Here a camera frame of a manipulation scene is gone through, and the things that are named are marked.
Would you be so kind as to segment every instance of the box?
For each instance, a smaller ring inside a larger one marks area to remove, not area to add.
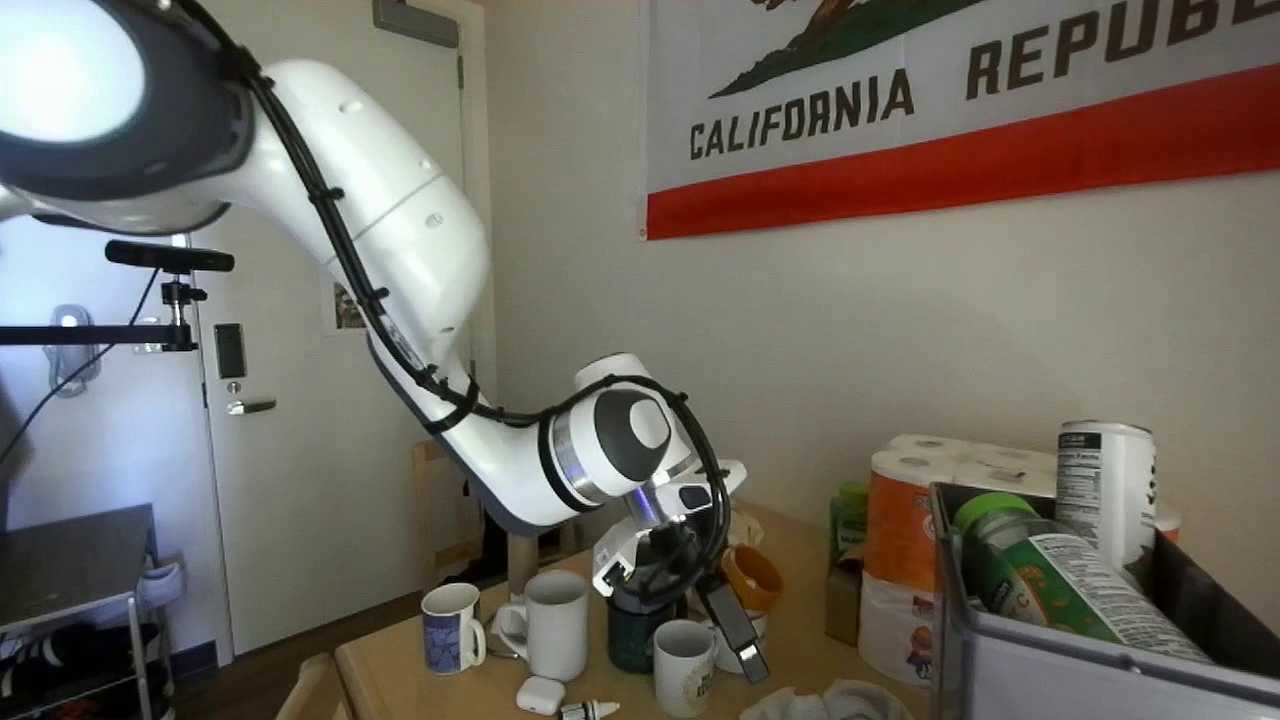
[[[850,484],[838,484],[833,491],[829,569],[864,574],[864,549],[867,549],[867,484],[850,480]]]
[[[952,436],[892,436],[872,456],[867,549],[859,583],[859,656],[911,687],[936,687],[936,536],[934,484],[1055,496],[1055,456]]]
[[[829,637],[857,650],[859,574],[829,569]]]
[[[1216,666],[1174,662],[986,614],[947,518],[976,488],[936,484],[939,718],[974,720],[1260,720],[1280,718],[1280,640],[1174,539],[1157,536],[1146,595]]]

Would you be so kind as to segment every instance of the cup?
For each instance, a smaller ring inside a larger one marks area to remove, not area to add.
[[[783,574],[777,574],[777,564],[759,549],[749,549],[749,545],[734,545],[719,555],[719,574],[725,574],[728,590],[744,599],[744,607],[755,616],[767,616],[783,593]]]
[[[654,631],[654,693],[665,718],[702,718],[717,668],[717,628],[702,619],[665,619]]]
[[[483,624],[476,619],[476,583],[440,583],[421,606],[424,662],[434,673],[465,673],[483,666]]]
[[[610,599],[610,662],[620,673],[648,677],[654,673],[654,631],[665,619],[684,616],[684,599],[660,607],[638,607],[620,595]]]
[[[532,677],[576,680],[588,668],[588,581],[576,574],[535,574],[524,595],[491,616],[491,637]]]

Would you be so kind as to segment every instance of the clutter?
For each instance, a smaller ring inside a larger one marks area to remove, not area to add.
[[[1168,545],[1181,545],[1186,539],[1186,511],[1181,510],[1157,510],[1157,531],[1168,539]]]
[[[620,704],[600,704],[600,701],[588,701],[588,704],[559,704],[559,720],[603,720],[603,718],[617,718]]]
[[[518,708],[532,714],[532,718],[557,718],[566,701],[566,686],[549,680],[549,677],[528,677],[518,693]]]
[[[952,523],[964,583],[990,614],[1206,662],[1089,536],[1043,519],[1024,496],[976,491]]]
[[[717,668],[712,624],[665,619],[654,631],[654,693],[665,718],[705,718],[712,668]]]
[[[497,607],[491,631],[532,677],[576,680],[588,668],[588,581],[535,574],[524,595]]]
[[[974,488],[936,484],[939,545],[939,718],[1110,718],[1258,720],[1280,718],[1280,637],[1231,599],[1168,536],[1157,536],[1139,593],[1211,662],[1157,656],[1062,628],[1007,619],[974,599],[964,536],[947,518]]]
[[[754,549],[754,545],[734,545],[719,560],[719,574],[728,581],[728,590],[744,599],[749,614],[767,616],[771,606],[783,593],[783,575],[777,574],[777,564]]]
[[[838,680],[825,696],[798,696],[798,687],[777,687],[739,720],[907,720],[911,714],[884,693],[880,686],[864,680]]]
[[[915,687],[934,687],[936,666],[934,484],[1055,496],[1055,456],[952,436],[892,436],[872,456],[857,650],[872,668]]]
[[[638,677],[648,677],[654,673],[654,631],[665,624],[665,619],[678,619],[684,616],[684,595],[667,599],[667,606],[656,606],[656,607],[645,607],[645,606],[631,606],[627,595],[610,595],[610,662],[613,668],[620,673],[638,673]]]
[[[759,549],[766,545],[766,523],[754,511],[734,511],[728,518],[728,545],[749,545]]]
[[[161,708],[171,701],[163,628],[141,624],[141,650],[153,680],[148,686],[153,704]],[[66,624],[58,631],[41,631],[22,652],[0,662],[0,718],[27,718],[32,708],[66,701],[70,687],[81,687],[81,693],[106,687],[129,673],[134,673],[129,628]],[[122,686],[122,687],[123,693],[85,696],[81,708],[91,708],[101,718],[137,714],[137,687],[134,686]]]
[[[190,569],[186,555],[171,555],[163,564],[153,564],[144,581],[137,583],[141,614],[161,614],[177,606],[190,593]],[[96,628],[129,624],[129,614],[122,606],[110,606],[87,616]]]
[[[754,631],[755,631],[755,650],[767,656],[767,616],[755,616],[755,614],[749,614],[754,616]],[[719,673],[728,673],[728,677],[739,677],[744,673],[744,666],[739,666],[739,656],[728,650],[728,640],[725,640],[725,631],[717,631],[717,668]]]
[[[1055,436],[1055,519],[1112,569],[1139,564],[1157,545],[1157,439],[1135,425],[1074,420]]]
[[[480,668],[488,656],[483,624],[476,619],[476,583],[440,583],[421,599],[424,666],[434,673]]]
[[[864,549],[867,549],[867,484],[843,480],[833,491],[829,519],[829,637],[857,644],[859,619],[859,583],[864,583]]]

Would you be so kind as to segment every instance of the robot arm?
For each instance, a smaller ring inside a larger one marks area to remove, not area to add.
[[[488,404],[456,359],[488,276],[483,228],[371,97],[308,62],[255,69],[196,0],[3,0],[0,29],[0,219],[169,238],[228,208],[274,215],[357,295],[371,359],[502,529],[627,502],[592,583],[631,606],[702,593],[766,677],[717,569],[744,468],[717,462],[684,396],[638,355],[584,368],[545,412]]]

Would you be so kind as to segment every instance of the white wall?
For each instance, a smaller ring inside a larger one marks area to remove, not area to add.
[[[638,349],[749,496],[825,523],[892,433],[1157,433],[1197,560],[1280,628],[1280,175],[648,245],[645,5],[488,0],[507,404]]]

